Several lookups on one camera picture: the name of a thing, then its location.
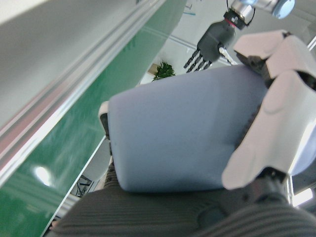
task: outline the black cable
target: black cable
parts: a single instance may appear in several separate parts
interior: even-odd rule
[[[248,26],[250,25],[250,23],[252,22],[252,20],[253,20],[253,18],[254,18],[254,16],[255,16],[255,13],[256,13],[256,9],[254,8],[254,9],[253,9],[252,18],[251,18],[251,20],[246,24],[246,27],[248,27]]]

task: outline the potted plant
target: potted plant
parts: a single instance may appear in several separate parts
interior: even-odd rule
[[[164,61],[157,66],[157,72],[155,73],[154,80],[175,76],[172,66]]]

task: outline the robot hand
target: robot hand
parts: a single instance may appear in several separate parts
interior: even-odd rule
[[[231,63],[230,58],[226,57],[223,51],[233,41],[235,27],[242,30],[245,26],[249,26],[252,20],[246,23],[245,19],[252,12],[254,14],[255,8],[281,19],[291,12],[294,4],[295,0],[235,0],[224,14],[224,20],[211,24],[199,40],[196,51],[184,65],[184,68],[189,67],[187,73],[194,68],[195,71],[207,69],[220,56],[224,56]]]

